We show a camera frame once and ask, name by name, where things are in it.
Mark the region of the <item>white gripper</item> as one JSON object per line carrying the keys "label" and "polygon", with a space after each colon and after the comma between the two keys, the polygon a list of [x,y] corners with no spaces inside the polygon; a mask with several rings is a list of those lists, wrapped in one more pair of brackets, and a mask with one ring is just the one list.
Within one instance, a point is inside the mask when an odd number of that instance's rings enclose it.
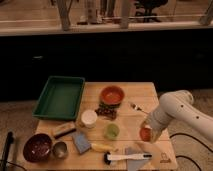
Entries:
{"label": "white gripper", "polygon": [[160,131],[165,130],[171,121],[172,121],[171,116],[166,114],[161,109],[156,109],[148,115],[147,121],[143,121],[140,124],[140,131],[145,128],[150,129],[151,127],[152,130],[150,132],[150,142],[155,143],[161,136]]}

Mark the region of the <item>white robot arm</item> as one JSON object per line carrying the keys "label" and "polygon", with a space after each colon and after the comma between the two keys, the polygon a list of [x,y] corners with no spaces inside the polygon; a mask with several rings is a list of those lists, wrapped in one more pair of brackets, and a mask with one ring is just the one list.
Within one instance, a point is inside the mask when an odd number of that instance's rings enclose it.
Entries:
{"label": "white robot arm", "polygon": [[141,127],[151,129],[151,141],[156,142],[173,119],[185,122],[204,138],[213,142],[213,117],[193,106],[193,95],[187,90],[164,93],[158,106],[150,112]]}

